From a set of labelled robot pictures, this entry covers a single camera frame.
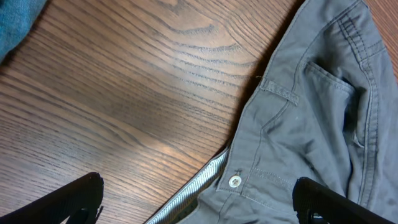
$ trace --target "blue fabric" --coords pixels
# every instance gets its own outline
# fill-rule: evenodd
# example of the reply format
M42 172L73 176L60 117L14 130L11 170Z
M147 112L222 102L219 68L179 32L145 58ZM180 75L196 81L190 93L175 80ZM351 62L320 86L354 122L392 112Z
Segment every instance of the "blue fabric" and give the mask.
M0 62L27 35L45 0L0 0Z

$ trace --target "white button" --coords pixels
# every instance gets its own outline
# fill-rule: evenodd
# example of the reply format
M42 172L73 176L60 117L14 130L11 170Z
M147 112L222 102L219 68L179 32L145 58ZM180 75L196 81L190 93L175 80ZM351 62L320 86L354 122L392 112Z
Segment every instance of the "white button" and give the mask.
M228 183L229 183L230 187L235 188L235 187L238 187L241 184L241 182L242 182L242 178L238 175L234 175L229 179Z

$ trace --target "stitching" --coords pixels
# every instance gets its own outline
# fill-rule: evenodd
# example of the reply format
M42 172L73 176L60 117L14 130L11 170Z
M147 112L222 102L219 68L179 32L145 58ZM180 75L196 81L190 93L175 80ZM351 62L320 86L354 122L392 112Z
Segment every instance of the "stitching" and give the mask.
M315 70L315 72L321 73L322 75L325 76L325 78L329 79L330 81L332 81L333 83L336 83L337 85L341 85L342 88L345 88L349 91L355 91L355 88L352 87L351 85L345 83L343 80L338 79L337 77L334 77L332 74L329 74L327 71L322 70L317 64L313 63L313 62L309 62L307 63L307 69L313 69Z
M220 187L220 190L225 190L225 191L230 192L230 193L239 193L239 191L237 191L237 190L231 190L231 189L227 189L225 187Z
M349 39L351 40L350 42L352 42L352 43L354 44L355 49L356 49L356 51L358 52L358 54L356 54L356 55L358 55L358 56L361 58L361 61L363 61L363 58L362 58L361 54L359 53L358 46L356 45L356 43L355 43L355 41L353 40L352 36L350 36L350 34L349 34L349 32L347 31L346 27L344 26L343 22L339 21L339 24L341 24L340 27L342 27L342 29L344 29L344 31L346 32L347 38L349 38Z
M362 39L362 37L361 37L361 35L359 34L359 32L358 32L358 30L357 30L357 28L356 27L354 27L355 28L355 31L356 31L356 34L359 36L359 38L360 38L360 40L361 40L361 42L362 42L362 44L364 45L364 41L363 41L363 39ZM364 61L364 72L366 72L368 75L371 75L372 76L372 78L373 78L373 80L374 80L374 74L373 74L373 71L372 71L372 68L371 68L371 66L370 66L370 63L369 63L369 56L368 56L368 51L365 51L365 54L366 54L366 60ZM377 90L377 84L375 84L375 85L373 85L373 83L370 81L370 79L368 78L368 82L369 82L369 85L370 85L370 87L372 88L373 86L375 87L375 91L372 91L372 89L371 89L371 97L370 97L370 100L369 100L369 112L368 112L368 118L367 118L367 128L365 129L365 132L368 134L365 138L367 139L367 144L365 145L366 147L365 147L365 149L367 149L369 146L368 146L368 144L369 144L369 133L370 133L370 122L371 122L371 119L372 119L372 115L373 115L373 112L372 112L372 110L373 110L373 103L375 103L376 104L376 108L377 108L377 111L376 111L376 129L374 130L374 131L376 131L377 132L377 128L378 128L378 126L379 126L379 116L378 116L378 114L379 114L379 102L378 102L378 90ZM377 140L378 140L378 136L377 136L377 134L376 134L376 136L375 136L375 139L376 139L376 145L377 145ZM366 157L365 157L365 161L366 161L366 163L364 164L364 166L366 166L366 167L364 167L364 175L365 175L365 178L363 179L363 191L362 191L362 193L361 193L361 198L360 198L360 201L361 201L361 203L362 203L362 201L363 201L363 197L364 197L364 192L365 192L365 190L367 190L367 189L365 189L365 185L367 184L367 183L369 183L369 181L366 181L366 176L368 175L368 171L367 171L367 169L368 169L368 166L367 166L367 164L368 164L368 157L369 157L369 154L370 153L372 153L372 152L370 152L369 150L365 150L365 152L367 152L366 153ZM367 200L366 201L366 206L368 207L368 205L369 205L369 200L370 200L370 197L371 197L371 194L372 194L372 191L373 191L373 185L374 185L374 181L375 181L375 178L374 178L374 175L375 175L375 169L376 169L376 159L377 159L377 156L376 156L376 152L374 153L374 164L373 164L373 173L372 173L372 177L370 177L371 178L371 181L370 181L370 186L369 186L369 197L367 198L367 199L365 199L365 200Z
M287 103L285 104L284 107L282 107L282 109L278 112L278 114L286 107L286 105L287 105ZM261 143L263 142L263 140L262 140L262 133L263 133L263 131L264 131L264 127L265 127L266 125L268 125L268 124L270 123L270 121L268 121L263 127L261 127L259 145L258 145L258 147L257 147L257 149L256 149L256 153L254 153L254 159L253 159L253 163L251 164L250 170L253 170L253 168L254 168L254 163L255 163L255 161L256 161L257 154L259 153L259 149L260 149ZM248 177L247 177L247 179L246 179L246 181L245 181L245 183L244 183L244 185L243 185L243 187L242 187L242 190L245 188L246 184L248 183L248 180L249 180L249 177L250 177L250 173L251 173L251 172L249 172L249 175L248 175Z
M337 83L335 83L335 81L332 80L330 77L326 76L325 74L320 72L318 69L314 68L312 65L310 65L310 64L308 64L308 65L309 66L307 67L307 70L313 71L313 72L316 72L316 73L320 73L321 76L318 76L318 77L324 79L326 82L328 82L330 84L330 86L332 86L332 87L334 87L334 88L336 88L338 90L344 91L344 92L348 93L349 95L354 92L354 90L348 88L347 86L345 86L345 88L343 88L342 86L337 85Z
M299 96L297 96L295 93L290 92L288 89L279 86L277 83L267 80L264 86L260 87L264 91L270 91L271 93L275 93L276 95L279 95L286 100L289 100L292 102L295 106L299 105Z
M346 27L346 29L349 29L349 28L351 28L353 25L350 23L350 24L348 24L348 26L345 26Z
M372 47L376 46L377 44L382 43L382 40L377 41L376 43L370 45L369 47L365 47L365 49L361 50L361 52L364 52L367 49L371 49Z
M307 54L309 48L312 46L312 44L314 43L314 41L319 37L319 35L327 28L329 28L332 24L334 24L335 22L338 22L339 19L341 19L345 14L347 14L348 12L350 12L354 7L356 7L356 5L359 4L359 2L361 2L361 0L357 0L354 3L352 3L350 6L348 6L345 10L343 10L340 14L338 14L336 17L334 17L329 23L327 23L322 29L321 31L317 34L317 36L315 36L315 38L312 40L312 42L310 43L310 45L307 47L307 49L305 50L305 52L303 53L303 55L300 58L300 62L303 60L304 55ZM299 72L299 65L300 62L298 63L298 65L296 66L296 70L294 73L294 83L293 83L293 88L292 88L292 92L294 92L296 85L297 85L297 77L298 77L298 72Z
M375 53L369 55L369 56L368 56L368 59L370 59L372 56L375 56L375 55L377 55L378 53L380 53L380 52L382 52L382 51L384 51L384 50L386 50L386 47L383 47L382 49L378 50L377 52L375 52Z
M351 46L351 48L352 48L352 50L353 50L353 54L354 54L354 56L356 57L356 59L359 61L358 63L359 63L359 66L361 66L361 62L362 62L362 60L359 60L358 59L358 57L357 57L357 54L356 54L356 52L355 52L355 47L356 47L356 43L355 42L353 42L353 39L351 38L351 36L349 35L349 33L347 33L347 31L344 29L344 26L343 26L343 22L342 21L339 21L339 24L340 24L340 29L341 29L341 31L342 31L342 33L343 33L343 35L344 35L344 37L346 38L346 40L348 41L348 43L350 44L350 46ZM364 73L364 77L368 80L368 83L370 83L370 81L369 81L369 77L367 77L366 76L366 74ZM368 122L369 121L369 116L367 115L367 118L366 118L366 125L368 125ZM364 148L364 154L366 155L366 153L367 153L367 150L368 150L368 147L365 147ZM361 179L361 187L360 187L360 190L359 190L359 192L360 192L360 196L359 196L359 199L358 199L358 201L357 201L357 203L358 204L361 204L361 197L362 197L362 194L363 194L363 188L364 188L364 176L365 176L365 170L366 170L366 160L367 160L367 157L365 156L364 157L364 169L363 169L363 172L362 172L362 179Z
M276 183L276 184L282 184L282 185L284 185L284 187L287 187L288 190L292 190L292 189L293 189L294 184L291 183L291 182L289 182L288 180L286 180L286 179L284 179L284 178L282 178L282 177L280 177L280 176L278 176L278 175L276 175L276 174L274 174L274 173L271 173L271 172L268 172L268 171L264 171L264 170L260 170L260 169L258 169L257 167L255 167L255 168L253 168L253 169L254 169L254 170L257 170L258 172L263 173L263 174L258 174L258 173L256 173L256 172L252 172L254 175L257 175L257 176L259 176L259 177L263 177L263 178L265 178L265 179L267 179L267 180L271 180L271 179L270 179L269 177L267 177L266 175L264 175L264 174L267 174L267 175L276 177L276 178L279 179L280 181L285 182L285 183Z
M297 18L299 18L300 15L303 13L304 9L307 8L308 3L309 3L309 1L305 1L304 4L302 5L301 11L300 11L298 14L296 14L296 16L294 16L293 21L292 21L292 22L290 23L290 25L289 25L288 31L284 34L282 40L280 40L280 43L278 44L277 48L275 49L275 55L271 56L271 59L270 59L270 61L269 61L269 63L268 63L266 72L265 72L264 75L262 76L263 79L262 79L262 82L260 83L260 85L264 85L264 84L265 84L265 81L266 81L265 77L268 75L270 68L272 68L272 66L273 66L273 64L274 64L274 59L276 58L276 56L277 56L277 54L278 54L278 52L279 52L279 51L278 51L279 46L282 45L282 44L284 43L285 38L290 34L290 31L292 31L291 27L293 27L293 26L296 24ZM294 84L293 84L293 89L292 89L293 91L294 91L294 87L295 87L296 72L295 72L295 75L294 75ZM268 121L268 122L261 128L260 134L262 133L262 130L263 130L271 121L277 119L277 118L284 112L284 110L286 109L287 105L288 105L288 102L286 102L286 104L280 109L280 111L279 111L273 118L271 118L271 120ZM254 160L256 160L257 152L258 152L258 150L259 150L259 148L260 148L260 145L261 145L261 139L262 139L262 138L260 137L259 146L258 146L257 149L256 149L256 153L255 153L255 156L254 156Z

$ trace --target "wood grain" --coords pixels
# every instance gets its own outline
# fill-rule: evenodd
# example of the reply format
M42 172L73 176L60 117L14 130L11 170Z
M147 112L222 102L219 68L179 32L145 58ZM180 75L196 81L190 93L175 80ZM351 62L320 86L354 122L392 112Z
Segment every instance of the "wood grain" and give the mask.
M54 0L0 67L0 215L97 171L142 223L233 134L302 1ZM368 1L398 66L398 2Z

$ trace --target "gray chino pants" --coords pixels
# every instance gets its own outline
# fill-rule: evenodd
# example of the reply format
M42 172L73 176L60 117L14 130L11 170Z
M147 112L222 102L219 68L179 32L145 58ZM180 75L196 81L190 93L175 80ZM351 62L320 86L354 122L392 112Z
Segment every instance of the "gray chino pants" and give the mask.
M307 0L211 168L223 173L180 223L298 223L292 189L303 176L398 222L397 117L396 79L367 5ZM187 187L209 167L171 203L194 195ZM167 223L164 209L148 223Z

